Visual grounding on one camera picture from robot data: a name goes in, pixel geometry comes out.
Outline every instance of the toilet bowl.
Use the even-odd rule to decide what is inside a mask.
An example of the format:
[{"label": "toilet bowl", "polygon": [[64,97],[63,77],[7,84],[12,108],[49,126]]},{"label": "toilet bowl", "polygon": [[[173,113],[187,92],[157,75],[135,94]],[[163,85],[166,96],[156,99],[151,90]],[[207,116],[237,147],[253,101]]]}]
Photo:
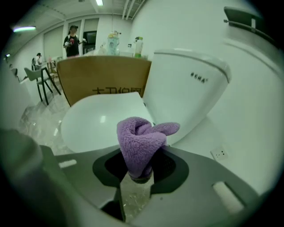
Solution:
[{"label": "toilet bowl", "polygon": [[171,145],[188,134],[212,109],[231,81],[229,66],[191,50],[155,51],[143,99],[137,92],[86,97],[66,113],[61,133],[76,153],[118,145],[116,125],[128,117],[153,124],[177,122]]}]

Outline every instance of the chair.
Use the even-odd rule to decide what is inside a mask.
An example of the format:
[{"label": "chair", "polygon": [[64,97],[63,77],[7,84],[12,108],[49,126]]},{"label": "chair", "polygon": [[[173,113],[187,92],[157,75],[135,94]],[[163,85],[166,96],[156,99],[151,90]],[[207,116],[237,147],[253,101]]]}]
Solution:
[{"label": "chair", "polygon": [[[46,84],[46,86],[48,87],[48,89],[50,90],[51,93],[53,93],[53,91],[51,90],[51,88],[49,87],[48,83],[46,82],[47,80],[50,80],[51,83],[53,84],[53,86],[55,87],[55,89],[57,90],[58,94],[61,95],[60,91],[58,90],[57,86],[55,85],[54,81],[52,80],[47,68],[43,68],[43,69],[40,69],[40,70],[36,70],[36,71],[32,71],[28,68],[24,68],[25,69],[25,72],[28,76],[28,79],[30,81],[34,81],[36,80],[36,84],[37,84],[37,89],[39,91],[39,97],[40,97],[40,100],[43,101],[42,97],[41,97],[41,93],[40,93],[40,89],[39,89],[39,85],[42,85],[43,86],[43,93],[44,93],[44,97],[45,97],[45,101],[46,101],[46,104],[48,105],[48,100],[47,100],[47,96],[46,96],[46,93],[45,93],[45,87],[44,87],[44,84]],[[48,75],[48,78],[43,78],[43,70],[46,71],[47,75]]]},{"label": "chair", "polygon": [[47,69],[49,71],[49,74],[53,80],[53,82],[55,83],[55,78],[58,78],[58,74],[57,74],[57,70],[56,70],[56,61],[51,61],[49,63],[47,63]]}]

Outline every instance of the cardboard box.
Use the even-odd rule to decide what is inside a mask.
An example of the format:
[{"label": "cardboard box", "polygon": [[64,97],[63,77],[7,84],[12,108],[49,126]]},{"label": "cardboard box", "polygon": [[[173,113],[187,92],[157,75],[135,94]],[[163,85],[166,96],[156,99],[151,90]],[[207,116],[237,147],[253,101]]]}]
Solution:
[{"label": "cardboard box", "polygon": [[143,97],[151,61],[121,56],[86,56],[57,63],[69,105],[94,94],[139,92]]}]

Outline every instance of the purple towel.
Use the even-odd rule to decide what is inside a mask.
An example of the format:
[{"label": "purple towel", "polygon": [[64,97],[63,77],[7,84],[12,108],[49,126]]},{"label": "purple towel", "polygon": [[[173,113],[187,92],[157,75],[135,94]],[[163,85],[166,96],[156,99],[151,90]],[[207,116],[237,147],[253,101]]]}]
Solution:
[{"label": "purple towel", "polygon": [[140,117],[130,117],[117,124],[120,149],[132,178],[144,178],[151,174],[149,162],[155,152],[166,145],[166,136],[176,133],[178,123],[151,126]]}]

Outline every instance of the person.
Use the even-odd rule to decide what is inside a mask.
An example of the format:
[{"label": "person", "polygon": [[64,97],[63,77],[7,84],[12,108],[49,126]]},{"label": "person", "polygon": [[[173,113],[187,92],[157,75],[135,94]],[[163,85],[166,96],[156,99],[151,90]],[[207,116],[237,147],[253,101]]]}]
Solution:
[{"label": "person", "polygon": [[40,69],[40,65],[41,65],[41,53],[38,53],[36,55],[35,58],[32,59],[32,66],[34,67],[35,70],[39,70]]},{"label": "person", "polygon": [[86,42],[85,39],[83,39],[83,42],[79,41],[79,38],[76,35],[77,29],[78,26],[71,25],[68,36],[66,36],[63,43],[63,47],[66,49],[66,56],[68,58],[79,56],[79,45]]}]

